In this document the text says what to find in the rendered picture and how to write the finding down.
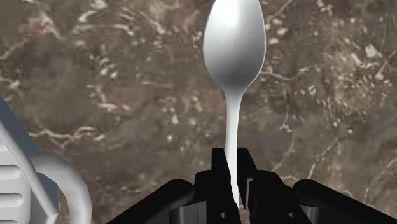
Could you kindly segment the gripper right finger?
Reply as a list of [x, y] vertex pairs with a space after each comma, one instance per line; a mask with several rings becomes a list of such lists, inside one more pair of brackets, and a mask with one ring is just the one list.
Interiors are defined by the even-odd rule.
[[397, 224], [362, 202], [311, 179], [292, 187], [256, 168], [247, 148], [237, 149], [237, 182], [250, 224]]

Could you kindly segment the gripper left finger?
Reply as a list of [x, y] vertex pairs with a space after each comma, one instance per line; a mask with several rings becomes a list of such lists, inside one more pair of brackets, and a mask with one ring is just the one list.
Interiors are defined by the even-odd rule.
[[224, 149], [212, 149], [194, 183], [170, 180], [107, 224], [241, 224]]

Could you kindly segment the white spoon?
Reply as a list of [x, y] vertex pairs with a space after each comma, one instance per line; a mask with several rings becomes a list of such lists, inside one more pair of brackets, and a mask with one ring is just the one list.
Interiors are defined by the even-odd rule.
[[232, 198], [239, 204], [237, 136], [240, 105], [265, 60], [266, 32], [259, 0], [215, 0], [202, 42], [205, 68], [226, 100], [225, 156]]

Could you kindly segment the white dish rack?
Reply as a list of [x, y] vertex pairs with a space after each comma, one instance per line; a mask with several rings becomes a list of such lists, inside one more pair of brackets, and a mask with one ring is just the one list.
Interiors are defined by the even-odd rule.
[[61, 191], [69, 224], [91, 224], [92, 202], [80, 174], [35, 145], [0, 96], [0, 224], [55, 224]]

